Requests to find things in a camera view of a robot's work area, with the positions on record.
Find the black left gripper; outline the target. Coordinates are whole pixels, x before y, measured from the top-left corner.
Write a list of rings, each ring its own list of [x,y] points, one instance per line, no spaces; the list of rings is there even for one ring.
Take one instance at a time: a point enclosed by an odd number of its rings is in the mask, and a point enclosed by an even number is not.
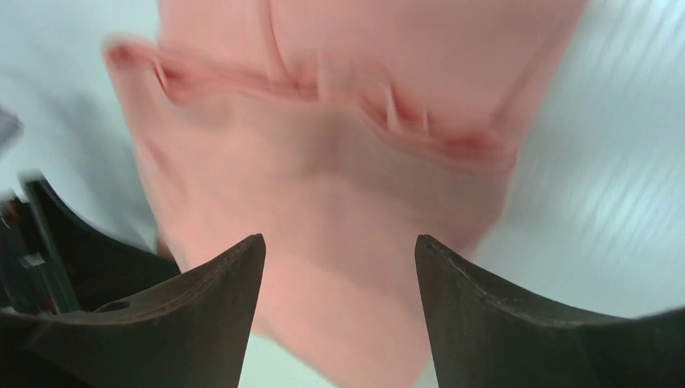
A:
[[[45,178],[22,183],[33,221],[32,237],[56,277],[71,310],[95,311],[180,274],[177,264],[128,245],[83,221]],[[22,314],[38,314],[34,282],[21,260],[30,255],[16,195],[1,200],[1,286],[6,302]]]

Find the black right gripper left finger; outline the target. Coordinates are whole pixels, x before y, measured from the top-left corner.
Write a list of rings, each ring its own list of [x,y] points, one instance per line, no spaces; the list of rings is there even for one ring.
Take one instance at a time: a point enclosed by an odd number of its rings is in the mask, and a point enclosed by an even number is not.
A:
[[[4,387],[235,387],[266,247],[245,238],[94,312],[1,315]]]

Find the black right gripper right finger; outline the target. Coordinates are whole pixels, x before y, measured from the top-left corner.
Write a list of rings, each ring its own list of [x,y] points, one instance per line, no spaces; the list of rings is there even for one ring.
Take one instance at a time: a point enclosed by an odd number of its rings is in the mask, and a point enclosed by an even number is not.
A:
[[[421,235],[415,263],[441,387],[681,387],[684,312],[619,318],[555,302]]]

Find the pink t-shirt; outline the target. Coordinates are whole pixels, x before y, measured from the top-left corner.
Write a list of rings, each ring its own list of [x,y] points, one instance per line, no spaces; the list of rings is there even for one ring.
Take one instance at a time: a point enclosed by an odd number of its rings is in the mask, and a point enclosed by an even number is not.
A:
[[[104,56],[158,235],[191,270],[250,234],[254,330],[341,387],[410,387],[414,244],[471,255],[584,1],[162,1]]]

